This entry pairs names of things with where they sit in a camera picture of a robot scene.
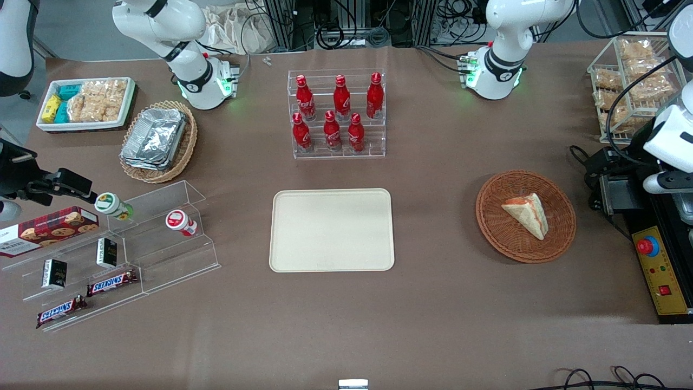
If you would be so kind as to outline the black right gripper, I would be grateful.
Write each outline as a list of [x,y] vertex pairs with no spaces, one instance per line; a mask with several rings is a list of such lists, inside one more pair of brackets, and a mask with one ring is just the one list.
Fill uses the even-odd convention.
[[[36,162],[37,153],[2,140],[1,150],[1,195],[7,199],[29,200],[50,206],[54,197],[79,198],[94,204],[97,193],[90,192],[92,181],[67,168],[54,173],[45,173]],[[43,177],[47,183],[31,183]]]

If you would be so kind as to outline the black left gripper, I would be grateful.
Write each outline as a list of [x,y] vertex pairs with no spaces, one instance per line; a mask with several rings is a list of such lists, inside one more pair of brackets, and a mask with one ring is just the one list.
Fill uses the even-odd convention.
[[608,128],[606,139],[609,146],[602,148],[599,157],[589,157],[584,160],[584,183],[587,187],[594,187],[589,195],[589,208],[603,212],[603,197],[600,187],[595,187],[599,177],[608,179],[633,179],[643,181],[649,173],[658,172],[657,158],[644,150],[644,144],[651,139],[653,127],[641,127],[631,136],[630,144],[620,148],[613,139],[613,133]]

